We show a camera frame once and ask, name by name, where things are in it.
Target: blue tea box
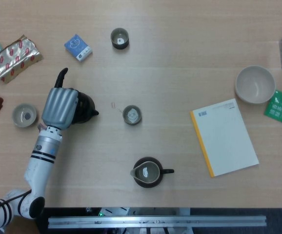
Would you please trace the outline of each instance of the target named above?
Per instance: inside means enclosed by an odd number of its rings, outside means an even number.
[[[65,43],[64,46],[80,62],[92,53],[90,46],[77,34]]]

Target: cable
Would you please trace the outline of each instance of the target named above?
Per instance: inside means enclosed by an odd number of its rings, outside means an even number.
[[[29,191],[27,191],[27,192],[25,192],[25,193],[23,193],[23,194],[21,194],[21,195],[18,195],[18,196],[15,196],[15,197],[13,197],[13,198],[10,198],[9,200],[6,200],[6,201],[2,202],[2,203],[0,204],[0,207],[3,206],[3,205],[5,205],[6,203],[9,203],[10,201],[13,201],[13,200],[15,200],[15,199],[18,199],[19,197],[26,196],[26,195],[30,194],[31,192],[32,192],[32,190],[29,190]]]

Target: white notebook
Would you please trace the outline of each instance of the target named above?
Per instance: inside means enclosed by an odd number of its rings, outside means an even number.
[[[211,177],[259,164],[235,99],[190,113]]]

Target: table surface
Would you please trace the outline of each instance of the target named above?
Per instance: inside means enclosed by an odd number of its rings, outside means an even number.
[[[125,28],[130,45],[112,47],[110,33]],[[75,33],[93,49],[79,63],[64,48]],[[282,207],[282,123],[263,115],[266,104],[237,102],[260,164],[210,178],[190,110],[236,97],[234,81],[261,65],[282,91],[278,0],[22,0],[0,1],[0,42],[22,34],[44,59],[9,84],[0,81],[0,198],[29,189],[24,172],[37,124],[17,128],[16,105],[38,109],[39,120],[59,71],[64,87],[92,97],[100,112],[63,133],[46,189],[46,206]],[[142,123],[129,126],[121,110],[135,104]],[[174,168],[152,189],[129,175],[144,156]]]

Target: teapot handle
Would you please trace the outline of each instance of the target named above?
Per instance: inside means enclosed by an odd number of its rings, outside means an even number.
[[[162,169],[161,173],[162,174],[169,174],[169,173],[174,173],[175,170],[174,169]]]

